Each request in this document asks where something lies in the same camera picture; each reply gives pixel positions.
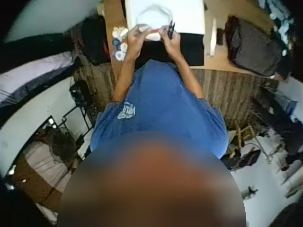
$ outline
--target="white cloth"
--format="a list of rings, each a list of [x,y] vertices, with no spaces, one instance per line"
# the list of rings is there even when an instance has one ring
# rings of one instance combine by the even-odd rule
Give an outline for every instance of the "white cloth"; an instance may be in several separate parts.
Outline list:
[[[155,17],[156,11],[146,11],[148,8],[158,9],[161,17]],[[176,22],[175,30],[179,33],[205,34],[204,3],[202,0],[125,0],[126,20],[128,29],[132,29],[138,22],[148,24],[153,29],[168,25],[165,14],[170,18],[170,13],[164,13],[169,9],[172,19]]]
[[[71,52],[42,58],[0,74],[0,102],[31,80],[74,63]]]
[[[71,171],[67,172],[65,164],[54,159],[48,145],[35,141],[26,148],[24,154],[27,163],[50,186],[60,192],[64,191],[71,177]]]

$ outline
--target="red object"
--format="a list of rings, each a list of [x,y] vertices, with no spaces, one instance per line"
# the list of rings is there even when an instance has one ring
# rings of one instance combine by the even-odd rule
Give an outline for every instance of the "red object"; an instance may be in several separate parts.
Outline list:
[[[158,28],[151,31],[151,33],[157,33],[157,32],[159,32]]]

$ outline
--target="white bedsheet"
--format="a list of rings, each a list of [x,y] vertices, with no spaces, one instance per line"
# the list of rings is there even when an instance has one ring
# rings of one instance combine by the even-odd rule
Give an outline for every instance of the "white bedsheet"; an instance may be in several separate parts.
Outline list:
[[[35,141],[26,148],[24,154],[27,163],[50,186],[60,192],[64,191],[71,177],[71,172],[68,172],[63,162],[58,162],[54,159],[48,145]]]
[[[0,102],[31,80],[73,63],[72,53],[64,52],[26,63],[0,74]]]

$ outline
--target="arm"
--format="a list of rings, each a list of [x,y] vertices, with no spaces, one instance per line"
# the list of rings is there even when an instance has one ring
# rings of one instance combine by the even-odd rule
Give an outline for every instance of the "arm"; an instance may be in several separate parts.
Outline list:
[[[176,63],[179,73],[181,75],[184,85],[190,90],[197,98],[204,98],[203,89],[194,76],[192,70],[190,69],[188,63],[184,59],[180,50],[180,34],[174,31],[173,38],[170,40],[167,35],[167,26],[162,27],[159,30],[165,49],[169,54],[170,58]]]
[[[114,102],[122,102],[128,92],[130,85],[132,84],[134,73],[135,59],[129,59],[127,56],[122,64],[121,74],[116,82],[114,90]]]
[[[136,25],[129,31],[127,36],[128,50],[121,67],[121,73],[117,80],[114,90],[114,102],[122,102],[127,95],[128,89],[132,84],[134,64],[140,55],[140,51],[145,37],[151,32],[151,28],[147,28],[144,32],[140,32],[139,27],[146,25]]]

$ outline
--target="wooden table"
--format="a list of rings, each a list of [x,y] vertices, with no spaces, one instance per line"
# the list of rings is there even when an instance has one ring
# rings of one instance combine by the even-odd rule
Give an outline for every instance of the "wooden table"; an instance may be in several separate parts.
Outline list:
[[[253,74],[250,71],[239,69],[229,62],[225,39],[223,46],[216,46],[214,56],[209,56],[213,17],[216,18],[218,28],[224,29],[228,15],[235,15],[249,20],[269,32],[273,26],[273,22],[269,16],[262,9],[257,7],[254,0],[204,0],[204,2],[208,7],[208,10],[205,12],[204,66],[193,66],[191,68]],[[113,28],[120,26],[127,27],[127,24],[126,19],[123,16],[120,0],[105,0],[104,9],[108,47],[110,53],[112,53],[115,50],[115,47],[112,45]],[[114,75],[117,78],[120,74],[122,62],[117,61],[114,56],[111,56],[111,64]]]

